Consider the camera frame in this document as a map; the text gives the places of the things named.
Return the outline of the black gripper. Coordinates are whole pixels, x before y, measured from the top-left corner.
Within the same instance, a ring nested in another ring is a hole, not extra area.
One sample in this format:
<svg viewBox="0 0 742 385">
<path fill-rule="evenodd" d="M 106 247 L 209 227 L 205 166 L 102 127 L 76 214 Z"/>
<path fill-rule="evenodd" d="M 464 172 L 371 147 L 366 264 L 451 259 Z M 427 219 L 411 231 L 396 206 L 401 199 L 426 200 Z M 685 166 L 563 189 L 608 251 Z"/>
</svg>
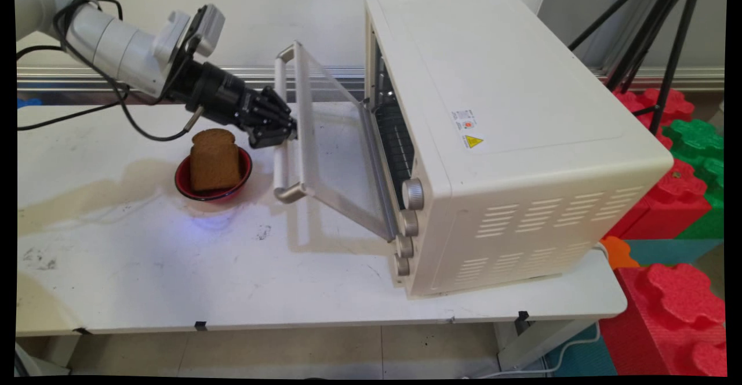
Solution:
<svg viewBox="0 0 742 385">
<path fill-rule="evenodd" d="M 265 118 L 254 111 L 259 95 L 262 107 L 278 117 L 275 120 L 288 123 L 265 124 Z M 189 112 L 202 107 L 202 118 L 220 125 L 249 127 L 249 145 L 254 150 L 280 146 L 297 137 L 297 121 L 291 117 L 291 108 L 272 86 L 265 86 L 259 94 L 243 79 L 211 63 L 186 60 L 170 86 L 170 99 L 185 103 Z"/>
</svg>

